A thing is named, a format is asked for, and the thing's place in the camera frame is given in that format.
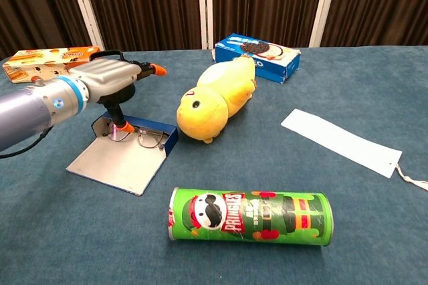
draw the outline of blue carpet surface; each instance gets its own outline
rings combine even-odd
[[[403,170],[426,180],[428,47],[301,51],[300,69],[285,84],[257,79],[253,99],[211,145],[180,132],[142,197],[66,172],[93,141],[101,105],[55,126],[29,152],[0,160],[0,284],[426,284],[428,193],[280,123],[295,108],[321,116],[403,151]],[[125,56],[169,74],[138,82],[124,113],[169,124],[181,96],[213,63],[207,50]],[[0,74],[0,94],[24,85]],[[323,192],[334,215],[332,242],[172,242],[168,205],[176,186]]]

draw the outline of white tag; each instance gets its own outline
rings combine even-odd
[[[281,125],[386,178],[391,178],[402,154],[298,109],[294,109]]]

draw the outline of orange snack box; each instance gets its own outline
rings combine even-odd
[[[3,68],[13,83],[33,82],[38,78],[50,80],[68,75],[70,68],[89,62],[90,55],[99,51],[96,46],[21,50],[8,59]]]

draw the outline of yellow plush toy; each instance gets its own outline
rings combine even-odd
[[[181,98],[177,124],[189,137],[213,142],[255,91],[254,60],[240,56],[233,61],[219,62],[207,68],[196,87]]]

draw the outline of pringles can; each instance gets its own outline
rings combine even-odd
[[[231,240],[327,246],[331,206],[322,193],[174,188],[171,240]]]

